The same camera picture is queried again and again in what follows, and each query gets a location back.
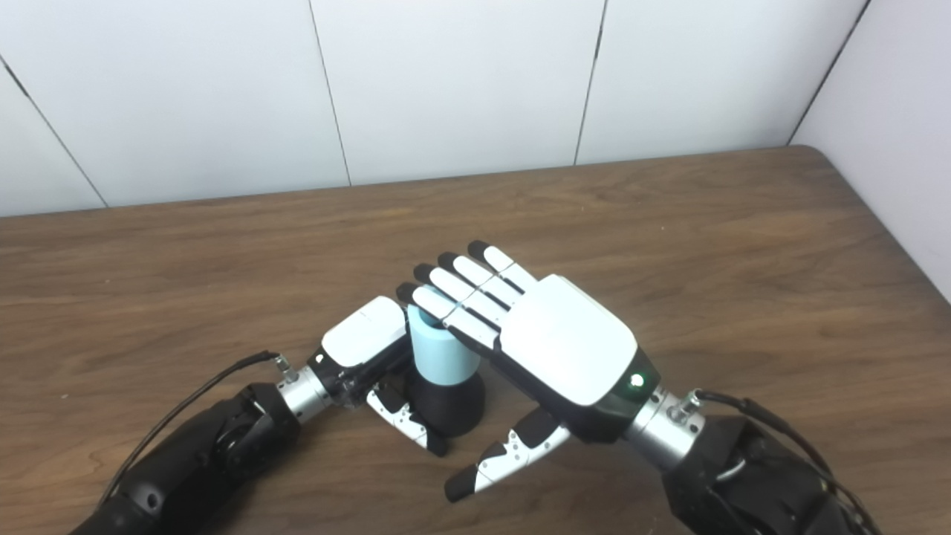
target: panel seam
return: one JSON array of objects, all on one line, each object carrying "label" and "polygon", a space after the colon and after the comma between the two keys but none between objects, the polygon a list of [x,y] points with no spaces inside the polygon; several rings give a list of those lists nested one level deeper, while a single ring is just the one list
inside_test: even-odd
[{"label": "panel seam", "polygon": [[40,109],[39,105],[36,104],[36,101],[33,100],[33,97],[27,92],[27,89],[20,82],[20,78],[16,75],[16,73],[10,67],[10,64],[7,63],[7,60],[3,57],[2,54],[0,54],[0,63],[3,64],[4,69],[6,69],[7,72],[10,74],[10,77],[13,78],[13,81],[16,83],[17,87],[19,87],[20,90],[23,91],[24,96],[27,97],[27,100],[29,100],[29,103],[33,106],[33,109],[36,110],[36,113],[40,116],[41,119],[43,119],[43,123],[47,126],[49,131],[52,132],[53,137],[56,138],[56,142],[59,143],[60,147],[63,148],[63,151],[66,152],[66,155],[69,157],[69,160],[72,162],[74,166],[76,166],[76,168],[79,170],[79,173],[83,175],[83,178],[86,179],[86,182],[87,184],[89,184],[89,187],[92,188],[93,193],[95,193],[96,196],[99,197],[99,202],[103,204],[103,208],[109,208],[109,203],[106,202],[106,198],[103,197],[103,194],[99,192],[98,188],[96,188],[96,185],[92,182],[92,179],[89,178],[89,175],[86,173],[86,170],[83,169],[83,166],[79,165],[79,161],[76,160],[76,156],[73,155],[72,151],[69,150],[69,147],[66,146],[66,143],[63,141],[63,138],[60,137],[59,132],[56,131],[56,129],[53,127],[52,123],[49,121],[47,116]]},{"label": "panel seam", "polygon": [[337,129],[337,142],[340,143],[340,156],[343,158],[343,172],[347,175],[347,185],[353,186],[350,178],[350,165],[347,163],[347,151],[343,147],[343,135],[340,134],[340,119],[337,117],[337,106],[334,104],[334,92],[330,90],[330,73],[327,72],[327,63],[323,61],[323,47],[320,45],[320,34],[317,32],[317,16],[314,14],[314,1],[307,0],[310,9],[310,21],[314,25],[314,37],[317,39],[317,55],[320,57],[320,69],[323,70],[323,81],[327,86],[327,96],[330,98],[330,111],[334,115],[334,127]]},{"label": "panel seam", "polygon": [[859,16],[855,17],[855,22],[852,24],[852,28],[849,29],[848,35],[845,36],[845,39],[843,40],[842,45],[839,47],[839,50],[836,51],[835,57],[832,58],[832,63],[830,63],[828,69],[825,70],[823,80],[819,82],[819,87],[817,87],[815,92],[812,93],[812,98],[809,99],[809,104],[805,106],[805,111],[803,111],[803,114],[799,117],[799,121],[796,123],[796,128],[792,129],[792,134],[789,135],[789,140],[786,141],[787,146],[792,145],[793,138],[795,138],[796,133],[799,132],[799,128],[803,125],[805,117],[809,115],[812,105],[816,103],[816,98],[819,96],[819,93],[822,92],[823,87],[825,87],[825,82],[829,79],[829,74],[832,73],[832,70],[835,69],[836,64],[839,63],[839,58],[842,56],[842,51],[845,50],[849,40],[852,39],[852,34],[855,33],[855,29],[862,21],[862,17],[865,15],[865,10],[868,9],[868,5],[871,4],[871,2],[872,0],[865,0],[865,5],[862,6],[862,10],[859,11]]},{"label": "panel seam", "polygon": [[604,0],[604,5],[601,7],[601,23],[597,28],[597,41],[594,43],[594,57],[592,58],[592,70],[591,74],[588,76],[588,89],[585,91],[585,106],[581,110],[581,126],[578,127],[578,142],[574,146],[574,160],[572,165],[578,165],[578,154],[581,152],[581,138],[585,133],[585,119],[588,118],[588,102],[591,100],[592,96],[592,84],[594,82],[594,68],[597,66],[597,56],[601,51],[601,37],[604,35],[604,17],[608,12],[608,1]]}]

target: robot finger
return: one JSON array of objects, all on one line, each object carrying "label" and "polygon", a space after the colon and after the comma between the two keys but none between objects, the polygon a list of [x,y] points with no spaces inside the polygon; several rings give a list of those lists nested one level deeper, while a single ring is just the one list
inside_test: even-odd
[{"label": "robot finger", "polygon": [[515,301],[522,296],[521,292],[498,278],[497,275],[477,264],[468,256],[461,256],[454,252],[444,252],[439,255],[439,266],[451,271],[463,280],[466,280],[479,291],[492,297],[505,308],[512,308]]},{"label": "robot finger", "polygon": [[539,407],[515,424],[504,445],[492,444],[482,453],[478,463],[467,466],[446,481],[446,498],[458,502],[494,485],[548,455],[571,436],[551,414]]},{"label": "robot finger", "polygon": [[524,267],[516,264],[500,248],[490,246],[481,240],[475,240],[469,244],[469,254],[494,269],[499,277],[522,293],[528,291],[538,282]]},{"label": "robot finger", "polygon": [[420,282],[433,285],[467,310],[485,318],[493,326],[502,325],[502,319],[508,311],[488,295],[471,287],[469,283],[464,282],[453,273],[442,267],[434,267],[428,264],[420,264],[413,270],[413,273]]},{"label": "robot finger", "polygon": [[498,331],[438,291],[403,283],[397,288],[397,297],[404,303],[422,308],[474,350],[489,353],[495,351]]},{"label": "robot finger", "polygon": [[449,450],[446,441],[436,435],[392,387],[377,385],[366,395],[366,403],[387,424],[437,457]]}]

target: robotic arm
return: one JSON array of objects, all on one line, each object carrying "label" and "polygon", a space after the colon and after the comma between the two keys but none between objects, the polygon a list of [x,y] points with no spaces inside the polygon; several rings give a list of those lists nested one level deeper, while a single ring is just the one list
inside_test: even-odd
[{"label": "robotic arm", "polygon": [[254,383],[196,414],[155,446],[121,479],[113,495],[72,535],[196,533],[246,482],[296,443],[301,426],[330,406],[364,400],[411,440],[444,455],[446,445],[380,380],[412,360],[405,311],[378,297],[323,336],[299,370],[277,353],[277,384]]},{"label": "robotic arm", "polygon": [[[680,399],[631,330],[559,275],[535,279],[498,248],[472,242],[414,273],[398,297],[437,318],[539,409],[446,483],[457,501],[548,454],[570,435],[628,441],[661,473],[673,514],[698,535],[867,535],[864,508],[779,417],[750,400],[694,390]],[[810,460],[744,416],[704,417],[727,403],[792,437]],[[853,505],[839,498],[845,494]]]}]

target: black cable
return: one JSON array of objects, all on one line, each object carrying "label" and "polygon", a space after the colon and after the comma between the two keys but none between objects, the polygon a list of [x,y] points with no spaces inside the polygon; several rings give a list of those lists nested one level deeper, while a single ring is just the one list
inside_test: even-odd
[{"label": "black cable", "polygon": [[185,410],[185,408],[191,405],[192,402],[194,402],[199,397],[201,397],[202,394],[206,393],[213,386],[220,383],[222,379],[224,379],[228,375],[231,375],[232,373],[238,371],[239,369],[249,367],[257,363],[269,361],[278,356],[280,356],[278,353],[273,353],[271,351],[262,351],[260,353],[256,353],[249,357],[244,357],[243,359],[236,362],[235,364],[223,369],[221,372],[218,373],[218,375],[215,375],[214,377],[212,377],[207,383],[199,387],[199,389],[192,392],[191,395],[189,395],[184,400],[182,400],[179,404],[177,404],[175,408],[171,409],[168,412],[168,414],[166,414],[162,418],[162,420],[159,420],[159,423],[156,424],[155,427],[153,427],[146,434],[146,436],[142,439],[139,445],[135,446],[135,449],[132,450],[132,453],[128,454],[128,457],[126,457],[126,460],[123,461],[121,466],[119,466],[119,469],[116,470],[115,475],[112,476],[112,480],[109,481],[109,484],[106,486],[106,492],[104,492],[103,497],[99,499],[99,504],[96,505],[96,508],[98,509],[99,507],[102,507],[103,504],[106,502],[106,500],[112,497],[112,494],[115,492],[116,487],[119,486],[119,482],[122,481],[123,476],[126,475],[126,472],[128,471],[129,467],[132,466],[132,463],[135,463],[135,460],[139,458],[139,455],[142,453],[144,449],[146,449],[146,446],[148,446],[148,444],[152,442],[155,436],[158,435],[160,432],[162,432],[162,429],[164,429],[165,426],[167,426],[168,423],[171,422],[173,418],[178,416],[180,412]]},{"label": "black cable", "polygon": [[800,447],[805,452],[805,454],[809,456],[809,459],[811,459],[812,462],[816,464],[816,466],[829,474],[832,473],[832,469],[829,468],[828,463],[819,453],[819,450],[810,444],[809,441],[806,440],[803,435],[799,434],[799,432],[796,431],[796,429],[794,429],[786,420],[783,420],[764,406],[754,402],[749,398],[744,398],[741,400],[739,398],[734,398],[733,396],[727,396],[726,394],[719,394],[717,392],[709,392],[706,390],[697,390],[696,395],[697,398],[703,401],[732,406],[750,418],[758,420],[763,424],[766,424],[767,426],[779,431],[780,433],[783,433],[789,437],[792,442],[796,443],[796,446]]},{"label": "black cable", "polygon": [[819,451],[812,444],[810,444],[803,435],[799,434],[799,432],[796,431],[786,420],[783,420],[764,406],[761,406],[749,398],[744,398],[741,400],[739,398],[734,398],[733,396],[727,396],[726,394],[705,390],[697,390],[695,393],[697,398],[700,400],[732,406],[748,417],[757,420],[792,439],[792,441],[796,443],[796,446],[800,447],[806,453],[806,455],[809,456],[809,459],[812,461],[812,463],[808,465],[813,470],[815,470],[816,474],[818,474],[819,477],[828,484],[829,491],[832,494],[835,494],[836,489],[841,490],[842,493],[852,503],[852,506],[855,508],[856,512],[859,513],[859,516],[862,517],[864,527],[866,527],[873,535],[883,535],[882,531],[875,524],[875,521],[872,520],[872,516],[868,513],[868,510],[865,508],[862,500],[860,500],[854,492],[845,488],[832,476],[832,470],[829,469],[828,463],[825,461],[825,459],[823,459],[823,456],[820,455]]}]

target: white wall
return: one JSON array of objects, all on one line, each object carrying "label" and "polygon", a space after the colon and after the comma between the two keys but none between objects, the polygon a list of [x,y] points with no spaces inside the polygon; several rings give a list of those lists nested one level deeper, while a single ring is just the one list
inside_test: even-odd
[{"label": "white wall", "polygon": [[574,159],[604,0],[313,0],[354,184]]},{"label": "white wall", "polygon": [[951,301],[951,2],[872,0],[794,143],[828,156]]},{"label": "white wall", "polygon": [[610,0],[579,164],[785,145],[865,0]]},{"label": "white wall", "polygon": [[0,56],[129,205],[782,145],[862,2],[2,0]]},{"label": "white wall", "polygon": [[0,54],[111,206],[347,184],[307,0],[5,0]]},{"label": "white wall", "polygon": [[83,173],[0,63],[0,215],[102,207]]}]

